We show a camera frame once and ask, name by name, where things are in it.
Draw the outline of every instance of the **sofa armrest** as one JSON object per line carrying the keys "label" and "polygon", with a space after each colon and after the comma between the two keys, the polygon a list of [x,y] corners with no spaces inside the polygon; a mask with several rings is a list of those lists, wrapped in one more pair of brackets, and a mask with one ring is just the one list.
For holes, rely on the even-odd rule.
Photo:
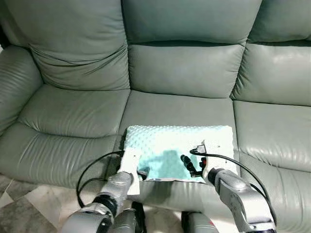
{"label": "sofa armrest", "polygon": [[0,53],[0,136],[42,84],[40,72],[26,49],[9,46]]}

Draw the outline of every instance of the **leather upholstery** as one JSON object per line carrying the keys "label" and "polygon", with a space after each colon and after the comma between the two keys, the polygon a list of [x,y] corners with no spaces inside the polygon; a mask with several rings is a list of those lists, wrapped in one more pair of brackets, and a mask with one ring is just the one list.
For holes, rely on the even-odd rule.
{"label": "leather upholstery", "polygon": [[[15,45],[0,54],[1,173],[74,187],[90,161],[122,149],[129,125],[225,124],[278,232],[310,231],[310,0],[1,2]],[[202,184],[143,182],[132,198],[232,221]]]}
{"label": "leather upholstery", "polygon": [[27,50],[9,46],[0,54],[0,136],[41,85],[39,70]]}

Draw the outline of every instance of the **sofa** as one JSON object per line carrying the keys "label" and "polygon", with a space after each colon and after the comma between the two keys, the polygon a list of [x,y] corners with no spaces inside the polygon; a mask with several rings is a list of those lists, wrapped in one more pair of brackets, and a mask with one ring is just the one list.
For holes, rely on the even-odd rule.
{"label": "sofa", "polygon": [[[130,125],[229,125],[278,232],[311,232],[310,0],[0,0],[0,13],[0,173],[74,188]],[[85,180],[119,164],[103,159]],[[232,219],[204,184],[140,191]]]}

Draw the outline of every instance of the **gray leather sofa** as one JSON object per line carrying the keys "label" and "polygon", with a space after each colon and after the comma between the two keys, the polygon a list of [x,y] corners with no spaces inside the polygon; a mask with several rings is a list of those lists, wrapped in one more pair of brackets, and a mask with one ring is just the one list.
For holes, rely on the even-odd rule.
{"label": "gray leather sofa", "polygon": [[[229,125],[279,232],[311,232],[310,0],[0,3],[12,44],[0,54],[1,173],[74,187],[130,125]],[[203,184],[144,182],[141,192],[147,204],[230,217]]]}

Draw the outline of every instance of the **floor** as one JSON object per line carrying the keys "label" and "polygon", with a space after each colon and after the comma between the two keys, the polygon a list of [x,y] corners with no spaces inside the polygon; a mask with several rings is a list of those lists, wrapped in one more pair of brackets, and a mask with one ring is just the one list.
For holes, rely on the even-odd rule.
{"label": "floor", "polygon": [[[99,183],[86,187],[82,200],[92,202],[100,187]],[[20,182],[0,174],[0,233],[56,233],[78,209],[74,189]],[[182,233],[180,212],[149,206],[144,210],[148,233]],[[220,233],[231,229],[224,222],[214,223]]]}

